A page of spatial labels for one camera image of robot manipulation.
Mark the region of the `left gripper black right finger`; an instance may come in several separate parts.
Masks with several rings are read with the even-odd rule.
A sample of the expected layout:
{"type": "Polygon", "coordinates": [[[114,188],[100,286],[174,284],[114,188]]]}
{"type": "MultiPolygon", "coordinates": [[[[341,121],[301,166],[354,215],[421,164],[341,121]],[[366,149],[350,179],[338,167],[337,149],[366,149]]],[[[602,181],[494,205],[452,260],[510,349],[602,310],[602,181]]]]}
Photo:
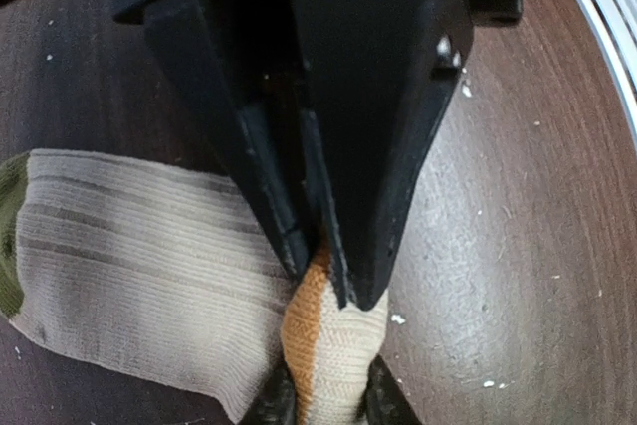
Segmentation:
{"type": "Polygon", "coordinates": [[[422,424],[380,355],[369,365],[367,385],[356,418],[369,425],[422,424]]]}

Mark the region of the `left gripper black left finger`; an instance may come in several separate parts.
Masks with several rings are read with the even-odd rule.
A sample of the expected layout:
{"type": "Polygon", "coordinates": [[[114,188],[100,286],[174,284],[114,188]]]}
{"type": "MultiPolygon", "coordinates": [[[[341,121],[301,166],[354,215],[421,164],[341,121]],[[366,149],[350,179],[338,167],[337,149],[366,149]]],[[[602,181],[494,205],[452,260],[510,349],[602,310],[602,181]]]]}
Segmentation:
{"type": "Polygon", "coordinates": [[[286,364],[280,362],[243,416],[243,425],[295,424],[295,385],[286,364]]]}

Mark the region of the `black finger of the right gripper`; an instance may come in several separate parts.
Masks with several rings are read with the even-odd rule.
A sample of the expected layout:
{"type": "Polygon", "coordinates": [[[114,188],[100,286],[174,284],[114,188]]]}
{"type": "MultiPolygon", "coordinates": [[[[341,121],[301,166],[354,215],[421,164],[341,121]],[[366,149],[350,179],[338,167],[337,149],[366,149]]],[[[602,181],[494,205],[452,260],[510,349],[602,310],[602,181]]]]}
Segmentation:
{"type": "Polygon", "coordinates": [[[312,255],[296,126],[263,87],[235,0],[155,0],[144,36],[217,161],[248,202],[285,271],[301,278],[312,255]]]}
{"type": "Polygon", "coordinates": [[[464,0],[291,0],[308,187],[341,305],[386,291],[424,159],[473,42],[464,0]]]}

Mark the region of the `striped beige brown sock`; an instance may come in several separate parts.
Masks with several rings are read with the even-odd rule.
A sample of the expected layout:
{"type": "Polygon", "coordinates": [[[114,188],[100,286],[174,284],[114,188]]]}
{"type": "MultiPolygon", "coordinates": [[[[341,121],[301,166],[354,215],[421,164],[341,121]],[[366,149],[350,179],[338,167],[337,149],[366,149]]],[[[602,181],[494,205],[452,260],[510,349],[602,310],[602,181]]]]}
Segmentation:
{"type": "Polygon", "coordinates": [[[321,245],[281,268],[229,179],[98,152],[1,167],[1,313],[60,355],[216,398],[232,420],[287,366],[299,424],[364,424],[387,303],[341,307],[321,245]]]}

